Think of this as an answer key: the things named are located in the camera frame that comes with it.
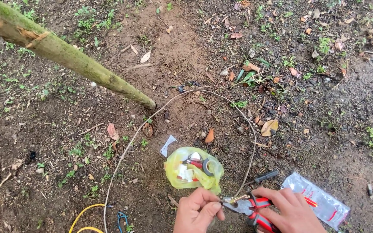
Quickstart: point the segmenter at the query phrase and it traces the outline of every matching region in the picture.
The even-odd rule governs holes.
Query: person's left hand
[[[204,188],[179,200],[174,233],[205,233],[215,216],[225,220],[220,198]]]

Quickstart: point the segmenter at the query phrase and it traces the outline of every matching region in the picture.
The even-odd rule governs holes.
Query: thin white wire
[[[138,134],[139,131],[142,129],[143,125],[144,125],[146,122],[148,122],[149,119],[152,119],[152,117],[153,117],[154,115],[158,114],[158,112],[160,112],[163,108],[165,108],[165,107],[166,107],[166,106],[167,106],[171,101],[173,101],[175,98],[177,98],[177,97],[179,97],[179,96],[181,96],[181,95],[183,95],[183,94],[191,93],[191,92],[196,92],[196,91],[212,93],[212,94],[214,94],[214,95],[216,95],[216,96],[218,96],[218,97],[221,97],[221,98],[227,100],[227,101],[230,102],[231,104],[233,104],[233,105],[235,106],[235,108],[239,111],[239,113],[241,114],[241,116],[243,116],[243,117],[247,120],[248,125],[250,125],[250,128],[251,128],[251,130],[253,131],[253,135],[254,135],[253,153],[252,153],[252,155],[251,155],[251,159],[250,159],[250,163],[249,163],[249,165],[248,165],[247,173],[246,173],[246,175],[245,175],[245,177],[244,177],[244,180],[243,180],[243,182],[242,182],[242,184],[241,184],[241,187],[238,189],[238,192],[235,194],[235,196],[237,196],[237,195],[240,193],[241,189],[243,188],[243,186],[244,186],[244,184],[245,184],[245,181],[247,180],[248,173],[250,172],[251,164],[253,163],[253,158],[254,158],[254,154],[255,154],[255,150],[256,150],[256,131],[254,130],[253,125],[251,124],[250,120],[245,116],[245,114],[243,114],[243,113],[240,111],[240,109],[239,109],[239,108],[234,104],[234,102],[232,102],[231,100],[225,98],[225,97],[222,96],[222,95],[219,95],[219,94],[213,93],[213,92],[211,92],[211,91],[207,91],[207,90],[202,90],[202,89],[189,90],[189,91],[186,91],[186,92],[184,92],[184,93],[180,93],[179,95],[173,97],[173,98],[170,99],[170,100],[169,100],[169,101],[168,101],[168,102],[167,102],[167,103],[166,103],[162,108],[160,108],[158,111],[156,111],[154,114],[152,114],[152,116],[150,116],[150,117],[149,117],[145,122],[143,122],[143,124],[138,128],[138,130],[136,131],[135,135],[133,135],[132,140],[128,143],[128,145],[127,145],[125,151],[123,152],[122,156],[120,157],[119,162],[117,163],[117,167],[116,167],[116,169],[114,170],[114,172],[113,172],[113,176],[111,177],[111,180],[110,180],[110,183],[109,183],[109,188],[107,189],[106,200],[104,201],[104,210],[103,210],[103,220],[104,220],[104,231],[105,231],[105,233],[107,233],[107,224],[106,224],[106,206],[107,206],[107,200],[109,199],[109,193],[110,193],[111,184],[112,184],[112,182],[113,182],[113,178],[114,178],[114,176],[116,175],[117,169],[120,167],[120,164],[121,164],[122,160],[125,158],[125,155],[126,155],[128,149],[130,148],[132,142],[135,140],[137,134]]]

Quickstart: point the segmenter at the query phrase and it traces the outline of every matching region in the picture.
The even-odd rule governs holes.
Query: yellow plastic bag
[[[183,164],[192,154],[199,154],[201,162],[208,159],[207,168],[213,173],[208,176],[202,168],[192,164]],[[195,147],[181,147],[174,151],[164,162],[166,177],[171,185],[177,189],[189,189],[204,187],[214,194],[220,194],[220,178],[224,175],[224,168],[221,163],[207,152]]]

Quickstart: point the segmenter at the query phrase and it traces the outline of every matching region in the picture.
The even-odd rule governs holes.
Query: hand
[[[225,220],[220,198],[204,188],[179,200],[174,233],[205,233],[216,215]]]
[[[252,193],[256,197],[270,199],[280,210],[280,214],[269,208],[257,211],[276,225],[282,233],[326,233],[302,194],[293,193],[289,188],[277,191],[262,187],[253,190]],[[258,230],[268,233],[261,226]]]

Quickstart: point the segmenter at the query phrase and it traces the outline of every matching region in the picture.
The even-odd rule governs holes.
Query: red black pliers
[[[248,218],[246,223],[250,226],[257,227],[257,225],[260,225],[271,233],[281,233],[281,231],[274,224],[272,224],[271,221],[256,212],[256,209],[258,208],[273,205],[272,201],[268,198],[257,198],[251,192],[248,192],[246,196],[242,196],[236,200],[224,198],[222,205],[233,212],[247,215]]]

